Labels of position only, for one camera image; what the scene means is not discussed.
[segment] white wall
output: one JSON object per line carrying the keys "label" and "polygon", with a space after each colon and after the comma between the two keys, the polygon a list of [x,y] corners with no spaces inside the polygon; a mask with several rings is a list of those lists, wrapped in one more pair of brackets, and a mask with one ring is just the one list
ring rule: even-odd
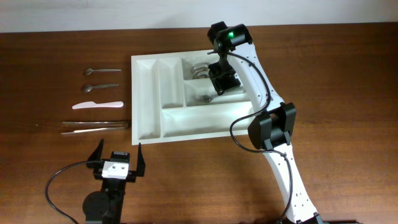
{"label": "white wall", "polygon": [[0,32],[398,21],[398,0],[0,0]]}

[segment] wooden table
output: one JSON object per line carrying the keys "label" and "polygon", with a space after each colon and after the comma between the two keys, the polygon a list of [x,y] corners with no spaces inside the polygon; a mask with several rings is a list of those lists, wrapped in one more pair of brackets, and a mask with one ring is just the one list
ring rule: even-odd
{"label": "wooden table", "polygon": [[[128,151],[135,164],[131,130],[61,136],[61,121],[130,120],[130,56],[210,49],[207,30],[0,34],[1,223],[70,223],[45,201],[45,183],[87,159],[101,138],[104,157]],[[398,24],[249,30],[272,85],[297,107],[295,158],[324,220],[397,223]],[[84,77],[86,68],[123,71]],[[102,83],[120,87],[80,91]],[[71,109],[118,100],[126,106]],[[126,188],[126,223],[251,223],[284,209],[265,158],[229,137],[144,145],[143,153],[145,177]],[[54,180],[50,197],[84,223],[83,200],[100,187],[77,167]]]}

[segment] metal tongs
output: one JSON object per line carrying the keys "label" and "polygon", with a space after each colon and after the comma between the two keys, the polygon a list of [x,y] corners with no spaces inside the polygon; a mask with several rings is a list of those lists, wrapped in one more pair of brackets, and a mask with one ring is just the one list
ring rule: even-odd
{"label": "metal tongs", "polygon": [[93,129],[82,129],[74,130],[70,132],[65,132],[61,134],[81,134],[90,133],[98,131],[113,131],[113,130],[123,130],[129,128],[129,123],[127,121],[103,121],[103,122],[73,122],[73,121],[62,121],[62,124],[67,126],[106,126],[103,128],[93,128]]}

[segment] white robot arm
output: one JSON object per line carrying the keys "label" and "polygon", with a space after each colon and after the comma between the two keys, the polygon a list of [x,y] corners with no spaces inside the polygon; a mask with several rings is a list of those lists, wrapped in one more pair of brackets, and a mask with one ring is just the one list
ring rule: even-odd
{"label": "white robot arm", "polygon": [[[251,62],[253,62],[256,67],[260,70],[268,87],[271,91],[271,103],[267,107],[267,111],[272,111],[276,108],[280,107],[281,103],[284,103],[283,99],[277,94],[275,89],[272,87],[269,82],[266,73],[261,67],[261,64],[258,60],[256,50],[254,48],[254,44],[244,43],[235,47],[236,49],[233,51],[234,54],[242,55],[248,58]],[[255,71],[252,66],[245,61],[242,61],[240,58],[234,56],[227,56],[227,60],[229,64],[235,69],[236,73],[239,75],[240,80],[242,81],[243,86],[246,89],[246,92],[249,95],[251,103],[253,105],[254,111],[259,111],[266,105],[267,93],[266,88],[261,81],[261,78]],[[290,143],[283,143],[280,146],[274,148],[275,151],[279,151],[282,153],[286,153],[287,157],[290,159],[290,166],[292,168],[293,175],[293,197],[292,202],[290,204],[289,209],[287,210],[287,218],[296,223],[301,220],[304,222],[305,220],[311,219],[314,217],[314,213],[317,212],[316,208],[313,206],[307,192],[305,191],[304,184],[301,180],[299,170],[295,164],[295,160],[293,157],[293,146]],[[271,165],[272,170],[274,171],[274,175],[278,182],[280,191],[282,192],[282,196],[284,198],[285,205],[289,200],[289,171],[285,164],[284,158],[278,154],[274,153],[264,153],[263,154],[269,164]]]}
{"label": "white robot arm", "polygon": [[[257,124],[252,123],[251,126],[253,127],[249,127],[249,136],[257,149],[279,151],[285,154],[290,162],[293,184],[292,199],[287,210],[287,218],[293,223],[313,223],[314,221],[315,223],[322,223],[316,208],[305,190],[293,157],[290,136],[292,135],[295,119],[294,105],[286,105],[272,87],[258,60],[251,36],[244,25],[241,24],[227,28],[224,22],[219,22],[212,25],[208,37],[213,43],[215,52],[220,55],[219,62],[209,65],[209,76],[218,94],[222,95],[223,93],[232,91],[239,85],[243,85],[251,100],[254,111],[263,110],[267,106],[264,113],[267,114],[266,117],[269,120],[256,118],[254,123],[257,122]],[[240,55],[246,58],[246,60],[251,61],[264,77],[269,91],[267,91],[262,78],[253,66],[246,60],[228,55],[226,52]],[[268,97],[271,98],[271,101],[267,104]],[[276,119],[288,119],[286,114],[285,116],[278,117],[279,111],[284,110],[283,108],[290,108],[290,111],[293,111],[292,113],[294,114],[291,115],[290,121],[274,122],[275,117],[277,117]],[[288,122],[292,122],[291,127],[284,129]],[[278,153],[263,153],[263,155],[271,165],[280,191],[282,192],[285,206],[287,206],[291,192],[290,173],[285,158]]]}

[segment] metal spoon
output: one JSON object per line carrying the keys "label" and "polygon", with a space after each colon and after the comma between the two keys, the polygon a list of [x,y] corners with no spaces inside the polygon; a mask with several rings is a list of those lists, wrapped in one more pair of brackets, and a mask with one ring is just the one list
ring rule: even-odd
{"label": "metal spoon", "polygon": [[202,95],[202,96],[196,96],[195,100],[200,103],[210,103],[216,97],[217,95]]}
{"label": "metal spoon", "polygon": [[107,87],[112,87],[112,86],[118,86],[119,84],[104,84],[104,85],[96,85],[96,86],[92,86],[92,85],[83,85],[83,87],[81,88],[82,92],[84,93],[88,93],[89,91],[95,89],[95,88],[107,88]]}
{"label": "metal spoon", "polygon": [[92,69],[87,68],[85,70],[85,76],[89,76],[93,72],[120,72],[120,69],[113,69],[113,68],[103,68],[103,69]]}

